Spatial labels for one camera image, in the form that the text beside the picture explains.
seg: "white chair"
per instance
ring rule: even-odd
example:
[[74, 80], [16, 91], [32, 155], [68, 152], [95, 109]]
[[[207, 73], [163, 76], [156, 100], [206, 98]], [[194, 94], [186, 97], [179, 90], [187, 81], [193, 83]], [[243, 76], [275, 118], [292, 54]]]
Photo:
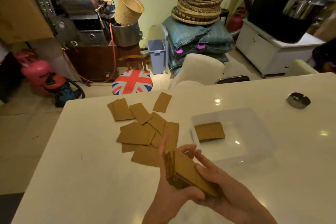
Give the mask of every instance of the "white chair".
[[181, 88], [213, 85], [223, 77], [224, 67], [222, 62], [212, 57], [189, 53], [185, 57], [180, 72], [170, 83], [168, 89], [177, 85]]
[[285, 76], [297, 76], [307, 74], [318, 74], [318, 72], [303, 60], [296, 59], [290, 65], [289, 71], [285, 74]]

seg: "metal ashtray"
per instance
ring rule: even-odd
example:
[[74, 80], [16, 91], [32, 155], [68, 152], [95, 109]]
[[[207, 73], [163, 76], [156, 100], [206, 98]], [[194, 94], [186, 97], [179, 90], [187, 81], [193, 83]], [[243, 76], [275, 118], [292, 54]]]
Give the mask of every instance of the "metal ashtray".
[[310, 105], [310, 99], [304, 94], [294, 92], [287, 98], [287, 103], [294, 108], [304, 109]]

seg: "union jack stool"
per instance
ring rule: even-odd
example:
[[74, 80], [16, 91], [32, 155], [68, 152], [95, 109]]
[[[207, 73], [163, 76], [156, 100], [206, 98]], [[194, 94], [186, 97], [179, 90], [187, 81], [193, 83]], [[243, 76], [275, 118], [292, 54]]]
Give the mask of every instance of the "union jack stool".
[[126, 70], [112, 84], [114, 95], [151, 91], [153, 82], [150, 71]]

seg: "black machine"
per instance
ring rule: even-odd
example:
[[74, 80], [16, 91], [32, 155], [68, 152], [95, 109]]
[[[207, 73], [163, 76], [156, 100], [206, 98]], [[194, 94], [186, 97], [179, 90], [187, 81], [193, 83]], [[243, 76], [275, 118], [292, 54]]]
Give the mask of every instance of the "black machine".
[[282, 42], [297, 43], [331, 1], [254, 0], [248, 20]]
[[60, 74], [51, 74], [44, 83], [44, 89], [55, 95], [55, 106], [64, 107], [68, 100], [78, 99], [80, 96], [85, 98], [85, 93], [77, 83]]

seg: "hand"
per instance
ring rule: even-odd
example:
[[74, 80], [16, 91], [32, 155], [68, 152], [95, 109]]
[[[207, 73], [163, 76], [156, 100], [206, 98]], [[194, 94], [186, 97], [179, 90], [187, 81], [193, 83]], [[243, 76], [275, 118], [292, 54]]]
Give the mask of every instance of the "hand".
[[259, 203], [248, 188], [217, 167], [201, 153], [195, 157], [204, 165], [196, 165], [196, 170], [204, 179], [218, 184], [222, 197], [194, 200], [205, 205], [236, 224], [277, 224], [269, 211]]
[[328, 73], [328, 72], [335, 72], [335, 64], [333, 62], [326, 62], [323, 64], [322, 72]]
[[[159, 146], [159, 167], [160, 181], [155, 194], [153, 203], [149, 207], [142, 224], [166, 224], [172, 220], [179, 212], [181, 207], [188, 200], [203, 200], [204, 193], [196, 187], [187, 187], [178, 190], [171, 186], [166, 180], [166, 168], [163, 160], [163, 154], [168, 141], [168, 135], [162, 137], [161, 145]], [[200, 150], [196, 150], [195, 144], [187, 144], [178, 149], [193, 159], [195, 154], [200, 154]]]

